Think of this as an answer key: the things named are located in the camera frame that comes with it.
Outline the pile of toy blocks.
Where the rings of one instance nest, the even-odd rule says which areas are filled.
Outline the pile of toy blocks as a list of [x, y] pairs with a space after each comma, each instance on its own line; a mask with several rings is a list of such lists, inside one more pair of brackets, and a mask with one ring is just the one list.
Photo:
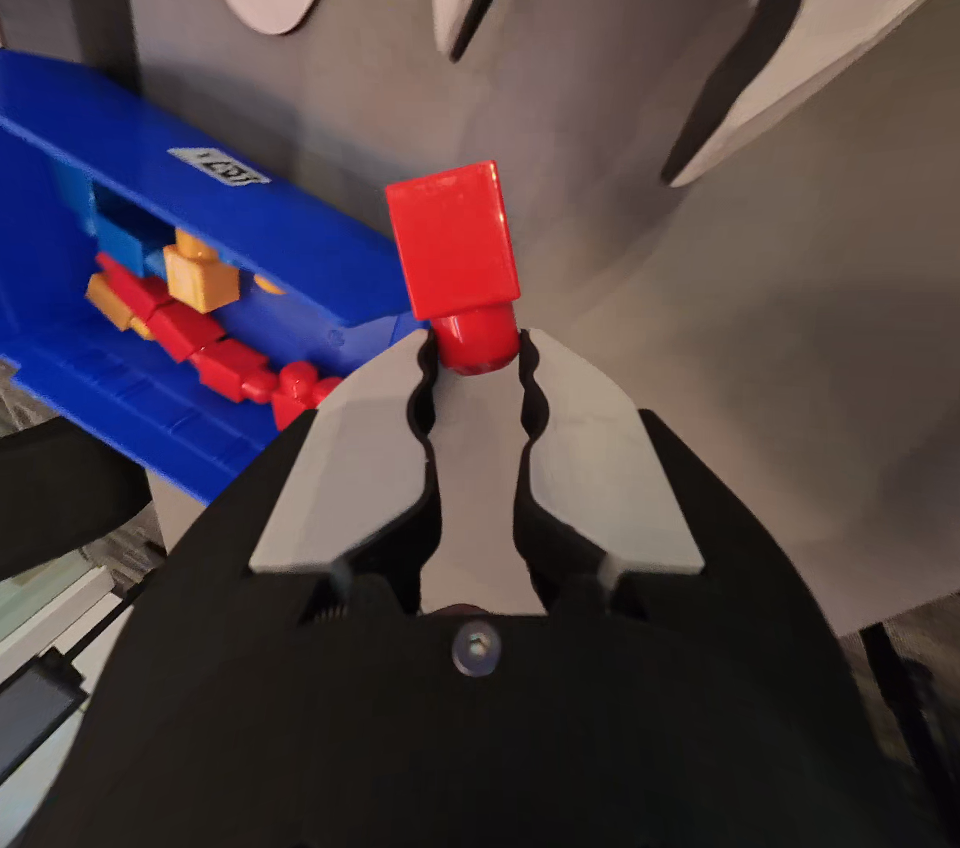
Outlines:
[[85, 299], [118, 331], [191, 365], [205, 388], [235, 405], [269, 406], [282, 431], [342, 384], [311, 362], [275, 368], [222, 326], [216, 314], [241, 300], [241, 271], [201, 238], [96, 186], [83, 225], [98, 266]]

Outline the red toy block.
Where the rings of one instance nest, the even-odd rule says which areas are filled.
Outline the red toy block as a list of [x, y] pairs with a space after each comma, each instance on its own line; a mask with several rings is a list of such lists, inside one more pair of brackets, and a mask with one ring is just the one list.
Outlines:
[[497, 163], [392, 183], [385, 194], [412, 312], [430, 324], [440, 363], [464, 376], [507, 366], [520, 351], [522, 290]]

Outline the blue plastic bin with tag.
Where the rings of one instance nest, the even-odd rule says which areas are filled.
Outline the blue plastic bin with tag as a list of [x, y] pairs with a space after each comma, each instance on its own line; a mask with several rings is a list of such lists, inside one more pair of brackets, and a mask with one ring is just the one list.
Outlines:
[[162, 276], [180, 228], [240, 269], [213, 314], [270, 366], [343, 376], [418, 326], [385, 236], [85, 66], [1, 59], [2, 361], [13, 381], [197, 500], [278, 429], [85, 299], [95, 255]]

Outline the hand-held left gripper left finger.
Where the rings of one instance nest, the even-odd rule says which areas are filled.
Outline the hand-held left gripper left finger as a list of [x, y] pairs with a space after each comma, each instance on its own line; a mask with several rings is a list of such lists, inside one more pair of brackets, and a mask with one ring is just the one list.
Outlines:
[[441, 539], [433, 332], [416, 329], [349, 376], [261, 454], [252, 492], [264, 510], [250, 578], [314, 577], [347, 602], [362, 577], [383, 581], [407, 615]]

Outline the grey desk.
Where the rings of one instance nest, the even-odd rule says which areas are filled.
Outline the grey desk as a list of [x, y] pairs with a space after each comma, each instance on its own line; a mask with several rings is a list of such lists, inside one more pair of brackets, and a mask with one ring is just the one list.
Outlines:
[[660, 412], [840, 634], [958, 591], [958, 0], [926, 0], [683, 187], [666, 158], [747, 0], [2, 0], [79, 64], [388, 237], [384, 190], [498, 162], [518, 320]]

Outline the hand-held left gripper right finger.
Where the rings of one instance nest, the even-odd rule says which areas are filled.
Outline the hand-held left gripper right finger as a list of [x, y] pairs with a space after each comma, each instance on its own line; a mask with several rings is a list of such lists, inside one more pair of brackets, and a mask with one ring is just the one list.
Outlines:
[[540, 329], [519, 338], [523, 445], [513, 542], [545, 614], [585, 590], [609, 606], [645, 576], [697, 578], [703, 556], [640, 410]]

